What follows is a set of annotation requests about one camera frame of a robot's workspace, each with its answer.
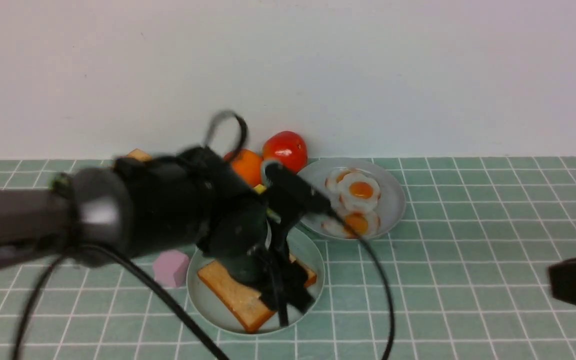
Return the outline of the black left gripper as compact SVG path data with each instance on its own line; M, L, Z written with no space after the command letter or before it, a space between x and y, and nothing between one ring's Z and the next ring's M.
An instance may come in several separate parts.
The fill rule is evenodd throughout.
M195 245L234 280L260 283L260 300L289 325L288 305L306 313L314 275L298 259L263 246L266 203L219 155L195 146L178 155L115 160L132 204L125 254L131 258Z

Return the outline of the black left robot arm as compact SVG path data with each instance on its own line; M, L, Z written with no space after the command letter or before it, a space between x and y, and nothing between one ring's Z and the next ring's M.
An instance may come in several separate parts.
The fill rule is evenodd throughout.
M110 264L84 244L128 259L195 245L270 310L314 303L307 272L290 260L287 237L325 207L311 185L277 162L256 193L208 147L145 162L119 158L55 178L52 189L0 190L0 270L70 252L89 268Z

